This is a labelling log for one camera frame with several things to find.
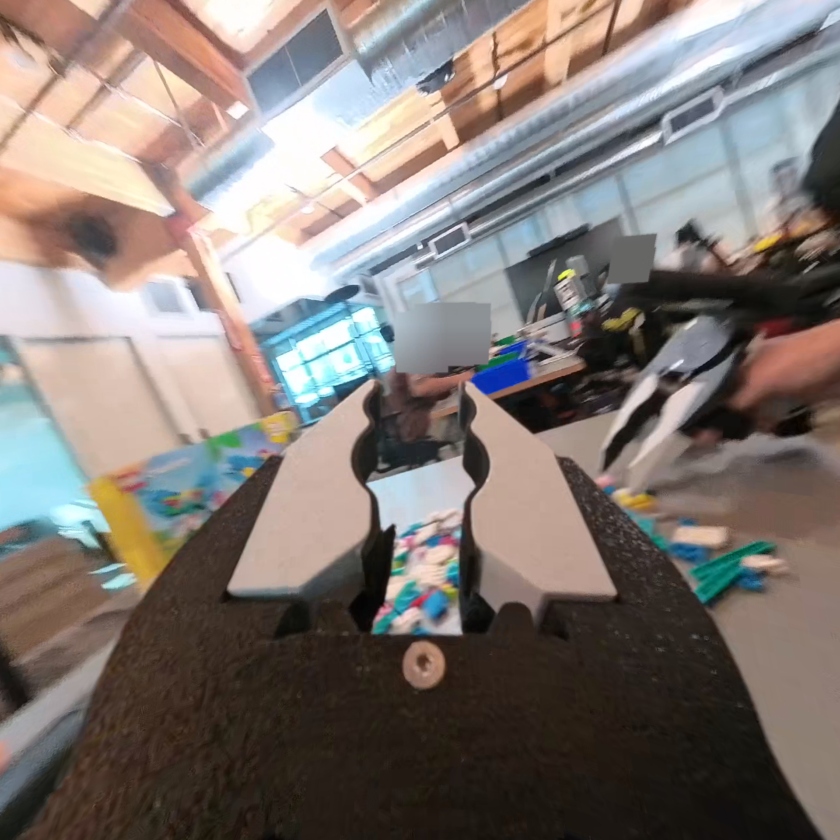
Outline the blue plastic bin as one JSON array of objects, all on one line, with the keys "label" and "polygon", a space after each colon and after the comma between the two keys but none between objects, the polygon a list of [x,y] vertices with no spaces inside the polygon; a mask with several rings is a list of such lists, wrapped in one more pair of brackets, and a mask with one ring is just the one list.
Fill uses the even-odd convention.
[{"label": "blue plastic bin", "polygon": [[470,383],[480,392],[491,396],[516,385],[528,383],[530,379],[529,362],[523,358],[511,358],[478,371]]}]

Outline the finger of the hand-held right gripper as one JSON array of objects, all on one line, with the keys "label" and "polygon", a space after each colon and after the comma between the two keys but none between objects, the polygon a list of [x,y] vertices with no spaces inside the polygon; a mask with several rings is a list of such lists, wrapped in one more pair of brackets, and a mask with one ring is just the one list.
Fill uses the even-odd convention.
[{"label": "finger of the hand-held right gripper", "polygon": [[630,400],[633,411],[626,430],[634,445],[626,462],[626,488],[646,492],[656,473],[688,446],[686,429],[715,399],[717,386],[709,377],[698,377],[670,392],[660,377],[643,377]]},{"label": "finger of the hand-held right gripper", "polygon": [[679,327],[637,376],[617,410],[601,446],[600,471],[608,473],[613,469],[621,461],[627,446],[632,444],[631,434],[627,432],[627,418],[633,411],[629,402],[634,388],[643,377],[662,378],[670,392],[678,385],[698,377],[709,377],[717,386],[715,399],[708,409],[686,429],[689,435],[686,450],[692,443],[693,435],[701,429],[715,428],[721,433],[733,432],[741,436],[742,417],[727,408],[727,400],[736,384],[741,362],[742,331],[733,322],[711,315],[700,315]]}]

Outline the white door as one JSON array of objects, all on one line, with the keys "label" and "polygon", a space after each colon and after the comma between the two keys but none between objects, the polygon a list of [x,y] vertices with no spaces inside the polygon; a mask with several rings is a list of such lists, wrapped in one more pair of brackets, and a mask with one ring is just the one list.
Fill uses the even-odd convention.
[{"label": "white door", "polygon": [[129,339],[20,339],[17,351],[88,478],[167,447]]},{"label": "white door", "polygon": [[208,438],[261,418],[217,316],[145,313],[141,326],[177,405],[188,415],[192,434]]}]

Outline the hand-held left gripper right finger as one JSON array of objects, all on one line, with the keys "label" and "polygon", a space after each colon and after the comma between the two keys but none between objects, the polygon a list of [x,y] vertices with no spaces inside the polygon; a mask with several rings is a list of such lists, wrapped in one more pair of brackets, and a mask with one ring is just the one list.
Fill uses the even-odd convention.
[{"label": "hand-held left gripper right finger", "polygon": [[615,602],[616,585],[552,449],[475,385],[458,422],[465,500],[459,550],[463,627],[487,627],[508,603],[540,625],[555,602]]}]

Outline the person's right hand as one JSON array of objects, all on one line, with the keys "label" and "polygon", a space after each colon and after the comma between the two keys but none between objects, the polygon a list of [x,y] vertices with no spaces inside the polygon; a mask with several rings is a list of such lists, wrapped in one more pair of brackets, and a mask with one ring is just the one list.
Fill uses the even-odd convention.
[{"label": "person's right hand", "polygon": [[838,396],[838,390],[839,320],[835,319],[758,344],[742,363],[728,405],[754,413],[781,399],[820,403]]}]

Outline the grey desk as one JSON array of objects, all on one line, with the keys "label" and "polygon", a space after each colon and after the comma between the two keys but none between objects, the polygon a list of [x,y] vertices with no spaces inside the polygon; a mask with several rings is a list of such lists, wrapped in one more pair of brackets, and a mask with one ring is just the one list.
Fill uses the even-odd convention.
[{"label": "grey desk", "polygon": [[267,495],[259,471],[179,553],[119,641],[2,724],[2,838],[838,838],[838,502],[829,461],[706,476],[746,539],[796,569],[704,609],[582,468],[563,470],[617,573],[617,605],[541,628],[505,607],[412,640],[333,605],[228,600]]}]

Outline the glass walled room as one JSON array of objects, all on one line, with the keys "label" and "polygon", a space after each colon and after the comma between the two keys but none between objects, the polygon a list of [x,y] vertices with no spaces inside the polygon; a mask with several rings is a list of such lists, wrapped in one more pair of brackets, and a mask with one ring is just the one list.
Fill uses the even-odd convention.
[{"label": "glass walled room", "polygon": [[250,323],[276,383],[303,425],[315,424],[394,364],[383,308],[300,298]]}]

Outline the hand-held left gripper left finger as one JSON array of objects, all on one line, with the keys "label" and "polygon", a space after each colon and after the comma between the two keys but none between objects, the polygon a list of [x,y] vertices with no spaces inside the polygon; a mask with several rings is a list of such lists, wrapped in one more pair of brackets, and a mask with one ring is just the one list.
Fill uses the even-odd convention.
[{"label": "hand-held left gripper left finger", "polygon": [[369,380],[289,447],[233,573],[231,604],[324,602],[372,624],[385,599],[396,537],[368,481],[379,462],[382,384]]}]

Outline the pile of colourful bricks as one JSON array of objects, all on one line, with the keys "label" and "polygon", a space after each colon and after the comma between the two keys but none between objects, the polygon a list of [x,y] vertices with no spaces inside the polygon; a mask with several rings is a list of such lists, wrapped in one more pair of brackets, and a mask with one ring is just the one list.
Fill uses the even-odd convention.
[{"label": "pile of colourful bricks", "polygon": [[[596,480],[605,494],[672,560],[690,566],[689,585],[709,605],[733,588],[762,592],[764,580],[785,575],[790,565],[775,544],[749,542],[725,551],[731,538],[723,527],[706,527],[681,518],[667,538],[658,529],[656,498],[618,489],[607,475]],[[400,532],[394,542],[391,575],[384,603],[375,615],[373,634],[460,634],[465,608],[459,605],[459,552],[462,508],[428,513]]]}]

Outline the black wall screen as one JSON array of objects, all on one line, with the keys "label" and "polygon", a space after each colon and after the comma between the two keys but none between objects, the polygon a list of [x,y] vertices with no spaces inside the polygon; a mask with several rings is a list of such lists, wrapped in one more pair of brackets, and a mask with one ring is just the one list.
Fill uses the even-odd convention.
[{"label": "black wall screen", "polygon": [[523,321],[529,322],[532,304],[543,290],[552,263],[559,274],[568,268],[569,259],[582,257],[589,280],[596,282],[609,266],[614,240],[622,236],[624,228],[619,217],[594,226],[584,224],[531,249],[525,259],[508,267],[506,275]]}]

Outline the wood-edged office desk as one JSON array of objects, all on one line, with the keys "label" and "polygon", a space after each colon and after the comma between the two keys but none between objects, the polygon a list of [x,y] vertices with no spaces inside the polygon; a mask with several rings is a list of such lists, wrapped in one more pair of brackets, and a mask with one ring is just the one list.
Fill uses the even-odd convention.
[{"label": "wood-edged office desk", "polygon": [[486,396],[498,402],[499,400],[523,395],[540,387],[551,385],[564,377],[579,374],[586,370],[585,362],[574,353],[563,354],[560,357],[553,357],[544,361],[527,361],[530,365],[531,375],[528,383],[516,385],[498,394]]}]

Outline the silver ventilation duct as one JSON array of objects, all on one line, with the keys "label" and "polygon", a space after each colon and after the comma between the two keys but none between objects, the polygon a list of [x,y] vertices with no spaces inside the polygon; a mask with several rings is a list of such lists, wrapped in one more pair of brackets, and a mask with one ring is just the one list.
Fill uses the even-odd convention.
[{"label": "silver ventilation duct", "polygon": [[756,60],[816,31],[819,17],[792,28],[708,30],[677,38],[664,26],[546,94],[519,115],[429,166],[336,224],[310,246],[312,264],[342,275],[375,265],[418,239],[473,214],[560,165],[635,131]]},{"label": "silver ventilation duct", "polygon": [[318,148],[358,128],[456,52],[455,20],[465,9],[464,2],[376,2],[344,25],[335,4],[321,2],[247,68],[247,113],[202,154],[187,187],[212,206],[283,133]]}]

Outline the wooden support post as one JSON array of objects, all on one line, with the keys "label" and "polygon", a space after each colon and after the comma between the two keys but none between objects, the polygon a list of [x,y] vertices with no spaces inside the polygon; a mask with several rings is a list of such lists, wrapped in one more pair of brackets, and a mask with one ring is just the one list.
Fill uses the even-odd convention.
[{"label": "wooden support post", "polygon": [[192,263],[204,297],[222,323],[259,415],[273,414],[277,410],[274,379],[268,372],[263,354],[212,241],[183,213],[175,212],[167,220],[167,225],[175,242]]}]

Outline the colourful brick set box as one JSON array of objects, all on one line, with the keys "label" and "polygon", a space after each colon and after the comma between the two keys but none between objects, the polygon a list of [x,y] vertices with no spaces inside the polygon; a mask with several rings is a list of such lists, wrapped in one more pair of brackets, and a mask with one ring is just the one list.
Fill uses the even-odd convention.
[{"label": "colourful brick set box", "polygon": [[88,486],[115,556],[146,590],[217,509],[301,431],[281,411],[255,423],[136,462]]}]

